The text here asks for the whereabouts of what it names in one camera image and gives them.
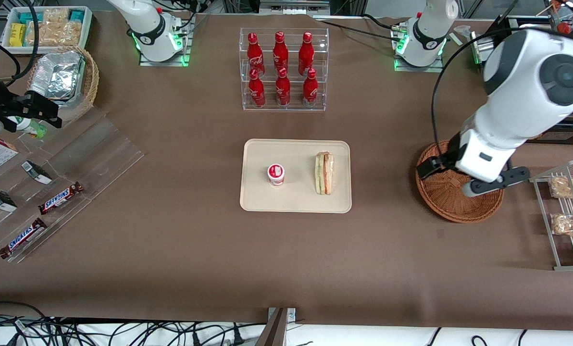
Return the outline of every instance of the snickers bar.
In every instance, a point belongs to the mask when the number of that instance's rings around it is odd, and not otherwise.
[[[84,191],[84,188],[79,184],[79,182],[76,182],[75,184],[67,187],[66,190],[62,191],[61,193],[58,193],[55,197],[53,197],[49,201],[38,206],[38,210],[40,210],[41,215],[45,215],[49,211],[63,205],[66,201],[71,199],[71,197],[73,197],[76,193],[80,193],[81,191]]]
[[[37,218],[34,220],[32,225],[30,225],[20,235],[15,237],[15,239],[9,243],[9,245],[0,249],[1,258],[8,258],[14,251],[23,249],[25,244],[30,243],[30,241],[41,234],[45,228],[47,228],[47,226],[43,221],[41,221],[41,219]]]

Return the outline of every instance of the wicker basket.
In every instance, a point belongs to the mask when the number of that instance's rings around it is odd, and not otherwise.
[[[82,95],[84,99],[75,108],[71,107],[60,107],[58,111],[58,116],[62,118],[63,121],[74,121],[80,116],[84,115],[94,103],[96,97],[96,91],[98,90],[98,66],[92,56],[84,49],[78,48],[76,46],[66,46],[57,48],[54,53],[66,53],[70,51],[75,51],[82,54],[85,57],[86,67],[84,70],[84,85],[82,85]],[[34,77],[34,72],[37,70],[37,64],[32,66],[30,71],[30,78],[28,79],[28,89],[30,89],[30,84],[32,83],[32,78]]]
[[[443,140],[440,149],[447,150],[448,144],[448,140]],[[436,144],[423,151],[417,164],[432,156],[438,156]],[[473,223],[488,219],[500,208],[504,198],[502,189],[477,197],[466,197],[462,193],[462,186],[471,177],[451,170],[431,175],[425,180],[419,179],[417,173],[415,176],[417,189],[425,203],[438,215],[454,222]]]

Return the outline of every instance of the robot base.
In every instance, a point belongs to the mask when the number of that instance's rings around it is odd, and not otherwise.
[[[182,44],[184,48],[181,51],[175,53],[173,57],[167,59],[163,62],[153,62],[148,60],[143,54],[139,55],[139,66],[172,66],[172,67],[186,67],[188,66],[188,61],[190,60],[190,49],[192,48],[192,29],[195,27],[196,17],[193,17],[184,28],[183,32],[188,33],[185,37],[182,37]]]
[[[400,23],[396,26],[396,30],[391,30],[391,37],[397,37],[399,39],[402,39],[404,37],[404,26],[405,26],[406,22]],[[398,55],[398,53],[396,53],[396,49],[398,46],[398,43],[395,41],[391,42],[391,46],[394,49],[394,70],[398,71],[398,72],[433,72],[433,73],[440,73],[443,69],[443,67],[445,66],[445,64],[442,61],[442,55],[439,56],[438,58],[436,58],[436,60],[431,63],[431,65],[429,66],[424,66],[424,67],[419,67],[419,66],[413,66],[410,65],[409,63],[407,63],[403,57],[401,57],[400,55]]]

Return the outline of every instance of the red bottle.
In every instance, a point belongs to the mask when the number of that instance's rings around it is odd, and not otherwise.
[[[291,81],[287,78],[287,69],[278,70],[278,79],[276,79],[276,101],[278,105],[286,106],[291,102]]]
[[[259,79],[257,70],[250,70],[249,89],[253,106],[256,108],[262,107],[265,104],[265,89],[263,88],[263,82]]]
[[[276,74],[278,74],[281,68],[286,68],[286,72],[288,73],[288,48],[285,44],[285,33],[282,31],[276,33],[274,68],[276,69]]]
[[[304,33],[304,42],[299,49],[299,74],[306,76],[308,69],[312,67],[314,61],[314,47],[312,46],[312,34]]]
[[[317,70],[310,68],[308,70],[308,78],[304,81],[304,99],[305,107],[312,108],[317,101],[317,90],[319,89],[319,82],[317,82]]]
[[[259,77],[265,74],[265,65],[263,65],[263,50],[259,46],[258,39],[255,33],[249,33],[249,63],[250,68],[259,73]]]

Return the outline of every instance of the sandwich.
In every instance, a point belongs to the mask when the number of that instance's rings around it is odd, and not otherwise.
[[[331,195],[333,155],[328,151],[322,151],[317,154],[314,165],[314,183],[319,195]]]

